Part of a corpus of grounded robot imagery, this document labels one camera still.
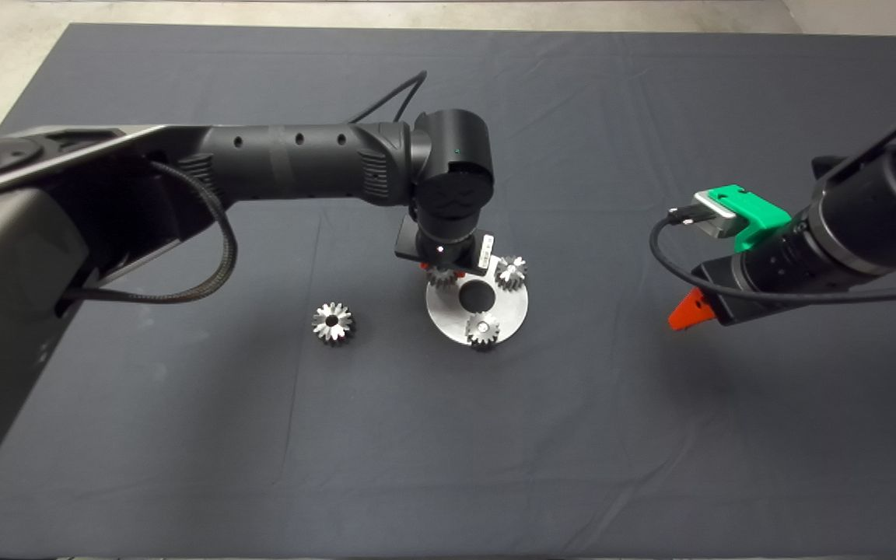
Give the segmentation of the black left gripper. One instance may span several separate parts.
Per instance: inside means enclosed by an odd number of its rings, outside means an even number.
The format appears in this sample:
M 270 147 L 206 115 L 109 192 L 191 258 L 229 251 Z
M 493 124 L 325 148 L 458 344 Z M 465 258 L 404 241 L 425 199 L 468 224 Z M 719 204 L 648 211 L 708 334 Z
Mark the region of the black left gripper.
M 396 237 L 397 257 L 420 263 L 424 271 L 431 268 L 448 270 L 449 278 L 463 278 L 465 273 L 486 273 L 493 258 L 493 234 L 477 228 L 461 239 L 445 241 L 424 233 L 410 217 L 404 217 Z

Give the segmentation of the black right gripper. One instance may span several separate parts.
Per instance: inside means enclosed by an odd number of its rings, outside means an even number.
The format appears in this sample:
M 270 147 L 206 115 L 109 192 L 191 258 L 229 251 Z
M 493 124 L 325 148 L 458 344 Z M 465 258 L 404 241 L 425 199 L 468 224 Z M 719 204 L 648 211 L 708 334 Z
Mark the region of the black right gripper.
M 692 273 L 701 279 L 730 289 L 754 292 L 754 285 L 747 280 L 737 255 L 705 261 Z M 685 331 L 708 321 L 722 326 L 732 326 L 764 318 L 767 305 L 711 292 L 704 288 L 692 288 L 670 312 L 667 323 L 675 332 Z

